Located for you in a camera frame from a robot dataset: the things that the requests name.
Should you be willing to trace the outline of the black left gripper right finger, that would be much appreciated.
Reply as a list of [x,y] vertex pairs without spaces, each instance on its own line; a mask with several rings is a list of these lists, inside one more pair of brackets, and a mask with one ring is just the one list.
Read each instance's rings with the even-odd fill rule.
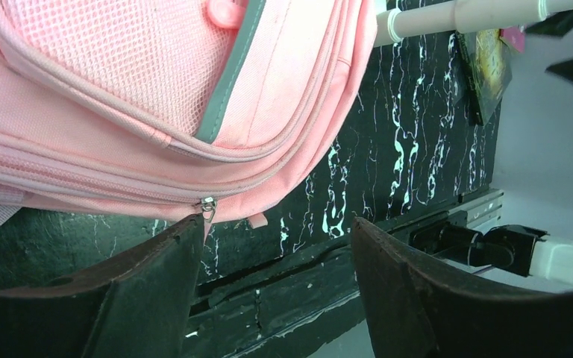
[[573,291],[478,277],[363,218],[351,248],[377,357],[573,357]]

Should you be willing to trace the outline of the green cover book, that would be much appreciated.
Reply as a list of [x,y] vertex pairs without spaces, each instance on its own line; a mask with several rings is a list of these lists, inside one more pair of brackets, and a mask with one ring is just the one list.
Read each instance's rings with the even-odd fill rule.
[[498,29],[455,35],[466,76],[472,123],[486,125],[512,79],[511,50],[501,40]]

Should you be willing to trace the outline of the pink small book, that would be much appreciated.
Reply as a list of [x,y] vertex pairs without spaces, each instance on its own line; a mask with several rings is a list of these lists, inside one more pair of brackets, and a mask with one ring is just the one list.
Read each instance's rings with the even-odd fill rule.
[[513,26],[499,30],[500,40],[512,50],[523,53],[525,51],[525,27]]

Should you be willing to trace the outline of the pink student backpack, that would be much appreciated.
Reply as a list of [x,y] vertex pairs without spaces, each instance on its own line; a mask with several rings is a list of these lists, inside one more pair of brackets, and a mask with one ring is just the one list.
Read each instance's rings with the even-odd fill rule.
[[342,127],[374,1],[0,1],[0,225],[264,213]]

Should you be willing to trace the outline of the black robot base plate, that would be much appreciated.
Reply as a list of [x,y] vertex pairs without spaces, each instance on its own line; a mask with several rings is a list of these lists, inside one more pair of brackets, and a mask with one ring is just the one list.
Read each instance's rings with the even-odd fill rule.
[[301,246],[294,232],[282,218],[213,227],[183,357],[307,357],[364,321],[351,223],[341,234],[317,228]]

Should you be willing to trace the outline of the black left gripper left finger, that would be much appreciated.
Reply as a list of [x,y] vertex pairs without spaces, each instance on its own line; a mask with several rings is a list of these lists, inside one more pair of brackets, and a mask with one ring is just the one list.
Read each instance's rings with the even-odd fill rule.
[[179,357],[203,244],[191,215],[74,274],[0,290],[0,357]]

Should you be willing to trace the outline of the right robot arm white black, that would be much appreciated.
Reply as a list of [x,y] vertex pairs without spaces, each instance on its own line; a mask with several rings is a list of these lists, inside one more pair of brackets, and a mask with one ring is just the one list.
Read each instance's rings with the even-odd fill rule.
[[573,242],[532,227],[507,224],[481,233],[444,221],[413,231],[409,245],[468,267],[573,286]]

